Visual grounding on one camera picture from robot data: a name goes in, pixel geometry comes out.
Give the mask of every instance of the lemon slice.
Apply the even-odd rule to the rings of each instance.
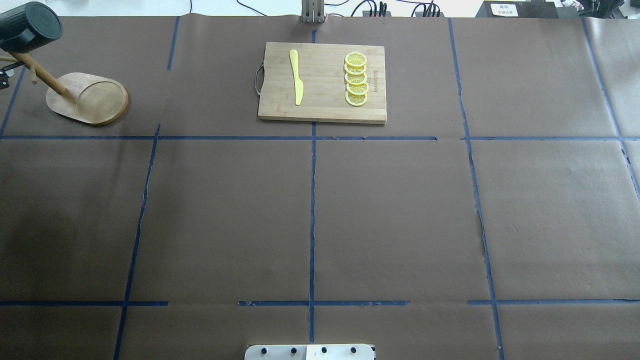
[[[345,91],[344,98],[350,105],[353,106],[361,106],[367,102],[367,94],[364,95],[353,95],[352,93]]]
[[[353,95],[364,95],[369,92],[369,84],[364,83],[362,85],[347,84],[347,91]]]
[[[344,57],[344,62],[351,67],[363,67],[367,64],[367,57],[363,53],[348,53]]]
[[[344,80],[351,85],[362,85],[367,82],[367,73],[359,75],[345,74]]]
[[[344,64],[344,72],[346,72],[347,74],[360,75],[360,74],[364,74],[365,71],[367,71],[366,65],[363,67],[352,67],[347,64]]]

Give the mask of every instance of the metal bracket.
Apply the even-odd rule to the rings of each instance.
[[[0,89],[9,87],[9,75],[4,70],[0,70]]]
[[[244,360],[375,360],[375,349],[366,344],[252,345]]]
[[[22,61],[18,61],[17,63],[13,63],[11,65],[7,65],[3,68],[0,68],[0,90],[6,89],[9,87],[9,74],[7,74],[7,71],[23,65],[24,63]]]
[[[325,19],[324,0],[302,0],[302,22],[321,24]]]

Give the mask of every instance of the metal plate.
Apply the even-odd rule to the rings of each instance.
[[[375,347],[366,344],[252,345],[244,360],[375,360]]]

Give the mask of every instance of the blue tape line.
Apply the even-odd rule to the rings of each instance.
[[[83,136],[83,135],[9,135],[4,137],[7,140],[153,140],[153,136]]]
[[[239,301],[238,306],[308,306],[309,301]]]
[[[23,66],[22,70],[20,71],[20,76],[18,76],[18,81],[16,81],[13,95],[11,95],[11,100],[9,100],[9,107],[7,107],[6,113],[4,114],[4,120],[2,121],[2,126],[0,126],[0,139],[3,138],[4,129],[6,128],[6,123],[9,121],[9,116],[11,115],[11,109],[13,108],[15,97],[18,96],[18,90],[20,90],[20,84],[22,84],[22,77],[24,76],[25,69],[26,67]]]
[[[471,136],[470,139],[472,141],[618,141],[618,138],[613,136]]]
[[[154,159],[156,158],[156,148],[158,145],[158,136],[160,134],[160,125],[156,130],[153,147],[151,148],[151,157],[149,159],[149,168],[147,170],[147,179],[145,181],[145,191],[142,196],[142,205],[140,206],[140,217],[138,218],[138,229],[136,230],[136,240],[133,245],[133,252],[131,255],[131,265],[129,266],[129,276],[127,278],[127,288],[124,294],[124,301],[122,304],[122,312],[120,314],[120,326],[118,327],[118,337],[116,339],[116,348],[113,352],[113,360],[118,360],[120,357],[120,345],[122,344],[122,333],[124,332],[124,323],[127,319],[127,307],[129,306],[129,295],[131,294],[131,284],[133,282],[133,273],[136,267],[136,257],[138,256],[138,245],[140,244],[140,234],[142,233],[142,219],[145,216],[145,210],[147,209],[147,199],[149,191],[149,179],[151,178],[151,170],[154,167]]]
[[[173,52],[175,51],[175,41],[178,38],[178,27],[180,26],[180,17],[175,17],[175,25],[173,27],[173,40],[171,41],[171,52],[169,52],[169,62],[166,65],[167,71],[171,71],[171,65],[173,64]]]
[[[172,136],[164,135],[160,140],[311,140],[311,136]]]
[[[318,136],[317,140],[438,140],[435,136]]]
[[[138,135],[9,135],[7,140],[154,140]],[[313,136],[240,136],[240,135],[163,135],[159,140],[313,140]],[[317,136],[316,140],[420,140],[435,141],[435,136]]]
[[[0,301],[0,306],[122,306],[122,301]],[[169,306],[168,301],[132,301],[129,306]]]
[[[168,301],[130,301],[129,306],[169,306]]]
[[[315,300],[314,306],[407,306],[411,300]],[[309,301],[266,300],[239,301],[238,306],[308,306]]]
[[[480,191],[478,190],[478,183],[476,177],[476,166],[474,165],[473,149],[471,148],[471,135],[469,133],[469,126],[467,122],[467,112],[465,111],[465,105],[462,101],[462,81],[460,79],[460,67],[458,66],[458,54],[456,53],[456,41],[453,35],[453,23],[451,18],[448,18],[449,22],[449,38],[451,39],[451,52],[453,55],[453,64],[456,69],[456,81],[458,83],[458,97],[460,98],[460,111],[462,112],[462,119],[464,120],[465,128],[465,142],[467,143],[467,153],[469,158],[469,167],[471,169],[471,180],[474,185],[474,196],[476,198],[476,210],[478,217],[480,218],[480,227],[482,230],[482,242],[484,245],[484,265],[486,267],[486,278],[489,284],[489,295],[491,296],[491,308],[493,311],[493,327],[495,328],[495,337],[498,343],[498,355],[500,360],[504,360],[504,348],[502,346],[502,333],[500,331],[500,319],[498,317],[498,304],[495,300],[495,288],[493,287],[493,275],[491,271],[491,260],[489,258],[489,246],[486,241],[486,231],[484,229],[484,217],[482,214],[482,204],[480,203]]]
[[[591,37],[589,36],[589,29],[587,28],[587,22],[584,17],[581,17],[580,19],[582,20],[582,29],[584,30],[584,36],[587,39],[587,47],[589,48],[589,55],[591,56],[591,62],[593,63],[593,67],[596,70],[596,75],[598,76],[598,82],[600,83],[600,88],[602,89],[602,94],[604,95],[604,100],[607,103],[607,109],[609,110],[611,121],[613,122],[613,128],[616,130],[616,136],[620,141],[622,154],[624,155],[625,162],[627,163],[627,170],[629,171],[631,182],[633,183],[634,189],[636,190],[636,197],[638,198],[638,200],[640,200],[640,187],[638,187],[636,173],[634,172],[633,166],[631,166],[631,161],[629,160],[627,147],[625,146],[625,142],[622,140],[622,134],[620,133],[620,127],[618,126],[618,119],[616,118],[616,114],[613,112],[613,107],[611,106],[609,93],[607,92],[607,88],[605,87],[604,81],[602,80],[602,74],[600,73],[600,66],[598,65],[598,61],[596,60],[595,53],[593,52],[593,46],[591,45]]]
[[[497,300],[498,305],[640,304],[640,299],[536,299]],[[487,306],[491,300],[469,300],[467,305]]]
[[[407,306],[411,300],[320,300],[317,306]]]
[[[316,122],[311,123],[311,224],[309,232],[309,343],[315,342],[316,299]]]

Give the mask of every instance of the wooden plate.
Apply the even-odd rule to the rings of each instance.
[[[72,72],[61,76],[67,92],[47,91],[48,107],[60,115],[91,124],[105,125],[117,119],[129,104],[121,83],[101,76]]]

